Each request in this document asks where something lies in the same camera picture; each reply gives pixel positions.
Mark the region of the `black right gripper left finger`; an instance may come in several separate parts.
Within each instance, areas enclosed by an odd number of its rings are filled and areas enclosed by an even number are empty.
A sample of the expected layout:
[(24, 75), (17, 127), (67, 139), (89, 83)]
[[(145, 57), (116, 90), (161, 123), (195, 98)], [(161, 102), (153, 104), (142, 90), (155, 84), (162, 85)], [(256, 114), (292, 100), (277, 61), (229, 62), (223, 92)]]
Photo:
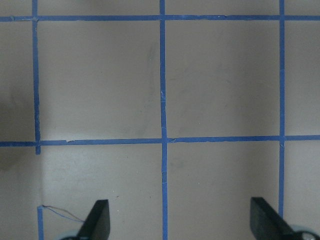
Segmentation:
[(109, 201), (107, 199), (97, 200), (76, 237), (78, 240), (108, 240), (110, 232)]

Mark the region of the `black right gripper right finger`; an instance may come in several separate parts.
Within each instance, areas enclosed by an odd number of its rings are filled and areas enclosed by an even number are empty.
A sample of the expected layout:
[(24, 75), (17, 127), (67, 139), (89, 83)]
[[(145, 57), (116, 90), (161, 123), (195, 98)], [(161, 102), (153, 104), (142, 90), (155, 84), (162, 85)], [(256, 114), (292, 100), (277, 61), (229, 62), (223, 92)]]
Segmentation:
[(256, 240), (294, 240), (295, 231), (263, 197), (250, 199), (250, 230)]

